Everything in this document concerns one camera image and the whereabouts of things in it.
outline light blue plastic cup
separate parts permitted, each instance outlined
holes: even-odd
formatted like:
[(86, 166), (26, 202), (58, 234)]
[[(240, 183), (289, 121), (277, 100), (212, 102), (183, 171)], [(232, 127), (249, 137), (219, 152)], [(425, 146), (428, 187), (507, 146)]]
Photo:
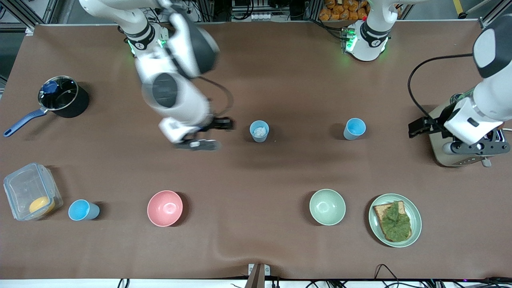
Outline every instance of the light blue plastic cup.
[(359, 118), (352, 118), (348, 120), (343, 136), (346, 140), (355, 140), (357, 137), (364, 134), (366, 131), (366, 124)]
[[(265, 134), (263, 136), (255, 134), (256, 129), (258, 128), (265, 129)], [(267, 139), (268, 132), (270, 131), (270, 129), (268, 128), (267, 122), (257, 120), (251, 124), (251, 126), (249, 127), (249, 131), (251, 132), (252, 139), (254, 139), (256, 142), (263, 142)]]
[(99, 207), (87, 200), (76, 200), (69, 206), (68, 215), (74, 221), (91, 220), (98, 217)]

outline mint green plate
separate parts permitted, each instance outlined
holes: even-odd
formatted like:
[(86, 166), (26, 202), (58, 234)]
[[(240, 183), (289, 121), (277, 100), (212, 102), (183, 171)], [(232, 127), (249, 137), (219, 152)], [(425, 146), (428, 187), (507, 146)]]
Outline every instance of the mint green plate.
[(309, 200), (311, 216), (322, 225), (336, 225), (345, 216), (345, 200), (331, 189), (318, 190)]
[[(380, 228), (377, 215), (373, 210), (374, 206), (392, 203), (394, 201), (403, 201), (403, 206), (406, 209), (406, 214), (411, 219), (412, 234), (409, 237), (409, 239), (402, 242), (391, 242), (385, 238), (384, 233)], [(416, 242), (416, 240), (418, 240), (419, 235), (421, 234), (421, 216), (419, 215), (418, 208), (416, 208), (416, 206), (409, 199), (403, 197), (402, 195), (390, 193), (380, 195), (379, 197), (377, 197), (377, 199), (375, 199), (375, 201), (373, 201), (373, 203), (370, 206), (368, 219), (370, 221), (370, 227), (372, 228), (373, 234), (375, 234), (375, 236), (377, 236), (377, 238), (379, 238), (379, 240), (382, 241), (384, 244), (389, 245), (391, 247), (407, 247), (412, 243)]]

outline plate with sandwich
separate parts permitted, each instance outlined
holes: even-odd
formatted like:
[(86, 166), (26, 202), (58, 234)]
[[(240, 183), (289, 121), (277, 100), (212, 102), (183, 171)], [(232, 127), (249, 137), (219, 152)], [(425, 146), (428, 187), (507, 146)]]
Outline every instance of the plate with sandwich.
[(390, 193), (377, 197), (370, 206), (368, 219), (375, 236), (391, 247), (407, 247), (421, 233), (418, 208), (402, 195)]

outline bread slice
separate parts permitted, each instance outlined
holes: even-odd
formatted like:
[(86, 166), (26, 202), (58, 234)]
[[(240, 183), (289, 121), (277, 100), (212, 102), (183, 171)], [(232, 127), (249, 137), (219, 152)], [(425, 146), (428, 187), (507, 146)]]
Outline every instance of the bread slice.
[[(384, 217), (386, 216), (386, 210), (389, 207), (391, 207), (391, 205), (393, 205), (393, 203), (376, 205), (373, 207), (373, 211), (375, 211), (375, 214), (377, 215), (377, 219), (379, 220), (379, 226), (381, 229), (382, 229), (382, 219), (384, 219)], [(406, 213), (406, 208), (403, 205), (403, 201), (398, 202), (398, 213), (399, 214)], [(409, 235), (407, 236), (407, 239), (409, 239), (411, 235), (412, 235), (412, 230), (409, 231)], [(393, 240), (389, 239), (388, 237), (386, 237), (386, 239), (388, 241), (394, 242)]]

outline black pot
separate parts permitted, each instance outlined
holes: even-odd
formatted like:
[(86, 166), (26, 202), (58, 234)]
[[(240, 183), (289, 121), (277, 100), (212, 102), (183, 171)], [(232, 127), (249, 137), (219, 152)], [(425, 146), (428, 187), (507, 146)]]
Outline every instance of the black pot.
[(37, 101), (40, 109), (32, 111), (4, 132), (9, 137), (34, 118), (52, 111), (60, 117), (73, 118), (82, 114), (89, 105), (89, 94), (78, 83), (67, 76), (57, 76), (41, 87)]

